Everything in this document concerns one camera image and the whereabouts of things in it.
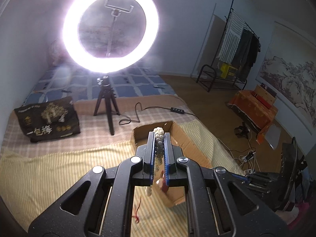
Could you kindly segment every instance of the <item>tripod leg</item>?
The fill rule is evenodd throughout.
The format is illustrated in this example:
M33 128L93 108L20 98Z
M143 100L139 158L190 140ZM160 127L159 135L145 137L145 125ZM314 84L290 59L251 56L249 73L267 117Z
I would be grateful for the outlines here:
M119 108L118 108L118 104L116 103L116 99L115 99L114 93L111 94L111 100L112 100L112 102L113 102L113 105L114 105L116 114L120 115L120 113L119 113Z
M103 90L101 88L101 90L99 92L99 97L98 97L98 100L97 100L97 104L95 105L95 109L94 109L94 113L93 113L94 116L96 116L97 113L98 113L98 109L100 107L100 103L101 103L102 97L103 97Z
M106 114L107 114L107 121L109 123L110 133L111 135L114 135L111 100L109 97L105 97L104 101L105 101L105 109L106 109Z

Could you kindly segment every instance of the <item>blue checkered bedsheet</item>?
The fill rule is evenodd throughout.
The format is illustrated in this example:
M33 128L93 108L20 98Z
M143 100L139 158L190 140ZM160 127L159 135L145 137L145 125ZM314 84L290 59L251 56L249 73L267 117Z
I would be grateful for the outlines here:
M24 104L42 103L66 96L72 96L74 101L97 99L100 87L96 79L102 76L77 64L62 63L45 72ZM109 78L116 97L176 95L154 70L142 67L141 63L110 73Z

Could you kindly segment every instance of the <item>ring light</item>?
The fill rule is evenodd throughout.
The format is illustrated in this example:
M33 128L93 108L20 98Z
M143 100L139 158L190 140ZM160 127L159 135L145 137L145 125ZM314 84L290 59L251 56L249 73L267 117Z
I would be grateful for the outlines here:
M135 0L145 13L145 33L139 45L131 53L119 58L96 58L88 53L80 42L78 30L81 17L95 1L97 0L75 0L66 15L63 40L69 55L80 66L101 73L117 71L140 60L149 51L158 33L159 16L153 0Z

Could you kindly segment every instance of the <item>orange cloth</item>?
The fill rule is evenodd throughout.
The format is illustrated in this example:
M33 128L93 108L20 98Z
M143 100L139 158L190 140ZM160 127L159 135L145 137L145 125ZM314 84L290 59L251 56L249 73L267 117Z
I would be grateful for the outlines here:
M261 131L257 135L257 142L261 144L264 140L264 135L269 129L278 109L271 106L268 109L259 100L257 100L249 90L238 91L230 100L228 105L236 106L258 127Z

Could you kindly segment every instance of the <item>screw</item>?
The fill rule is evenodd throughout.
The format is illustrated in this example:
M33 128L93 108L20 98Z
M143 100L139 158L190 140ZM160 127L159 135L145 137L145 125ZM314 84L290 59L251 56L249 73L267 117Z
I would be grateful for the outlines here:
M218 166L216 169L215 169L216 173L218 174L225 174L226 173L226 169L222 166Z
M133 163L138 163L140 162L142 159L138 156L134 156L134 157L131 157L131 162Z
M187 157L179 157L179 158L178 158L178 161L179 161L180 163L186 163L186 162L189 161L189 159L188 159Z
M95 173L95 174L99 174L103 171L103 167L101 166L95 166L92 171Z

